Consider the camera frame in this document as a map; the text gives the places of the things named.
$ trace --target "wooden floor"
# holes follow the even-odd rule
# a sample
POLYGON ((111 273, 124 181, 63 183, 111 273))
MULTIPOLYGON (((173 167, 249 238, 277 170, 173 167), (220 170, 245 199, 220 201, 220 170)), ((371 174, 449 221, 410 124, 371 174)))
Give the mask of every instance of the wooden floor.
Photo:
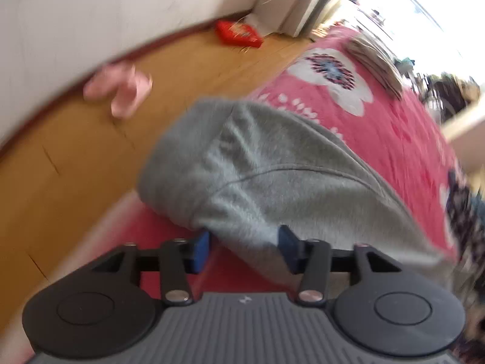
POLYGON ((153 91, 129 121, 109 101, 67 97, 0 160, 0 326, 122 194, 159 135, 200 96, 243 97, 285 68, 309 41, 268 37, 259 50, 223 46, 212 31, 136 62, 153 91))

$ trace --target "gray fabric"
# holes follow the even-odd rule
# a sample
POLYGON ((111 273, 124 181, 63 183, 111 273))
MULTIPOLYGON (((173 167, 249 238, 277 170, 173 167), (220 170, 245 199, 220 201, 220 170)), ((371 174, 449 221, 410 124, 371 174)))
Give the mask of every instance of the gray fabric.
MULTIPOLYGON (((159 214, 192 230, 208 228, 261 274, 292 287, 298 279, 275 246, 281 224, 334 248, 369 243, 442 284, 453 267, 345 143, 261 104, 196 103, 156 146, 138 191, 159 214)), ((332 278, 332 294, 344 280, 332 278)))

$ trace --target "bed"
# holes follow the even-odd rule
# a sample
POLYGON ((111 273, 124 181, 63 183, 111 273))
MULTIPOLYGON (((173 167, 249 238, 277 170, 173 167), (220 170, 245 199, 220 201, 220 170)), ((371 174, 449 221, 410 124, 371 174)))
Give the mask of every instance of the bed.
MULTIPOLYGON (((439 128, 410 89, 392 100, 372 74, 346 55, 343 45, 355 31, 336 26, 313 43, 285 71, 250 95, 256 102, 305 116, 331 130, 396 190, 433 245, 456 256, 446 216, 448 171, 457 161, 439 128), (326 71, 312 68, 315 55, 324 56, 326 71), (344 83, 335 80, 335 70, 344 83)), ((154 248, 191 232, 173 225, 127 194, 87 235, 56 275, 76 269, 125 242, 154 248)), ((190 276, 194 294, 203 291, 285 291, 250 269, 221 245, 215 244, 202 274, 190 276)), ((142 275, 142 288, 159 298, 158 275, 142 275)), ((8 361, 23 362, 32 352, 20 324, 12 326, 8 361)))

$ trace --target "pair of slippers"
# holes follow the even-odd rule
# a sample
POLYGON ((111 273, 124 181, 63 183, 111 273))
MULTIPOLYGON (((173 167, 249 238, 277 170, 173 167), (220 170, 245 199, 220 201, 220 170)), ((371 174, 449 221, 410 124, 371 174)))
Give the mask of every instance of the pair of slippers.
POLYGON ((85 100, 96 100, 117 89, 111 101, 111 113, 115 118, 127 119, 150 94, 152 78, 135 70, 131 63, 121 62, 103 66, 85 85, 85 100))

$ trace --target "white logo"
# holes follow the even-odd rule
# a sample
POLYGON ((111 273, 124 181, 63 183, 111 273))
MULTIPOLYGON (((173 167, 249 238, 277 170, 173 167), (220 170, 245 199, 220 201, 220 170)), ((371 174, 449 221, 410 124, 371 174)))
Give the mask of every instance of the white logo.
POLYGON ((243 298, 240 298, 240 299, 239 299, 239 302, 240 302, 241 304, 246 305, 248 302, 251 302, 252 300, 253 300, 253 299, 252 299, 251 297, 249 297, 249 296, 245 295, 243 298))

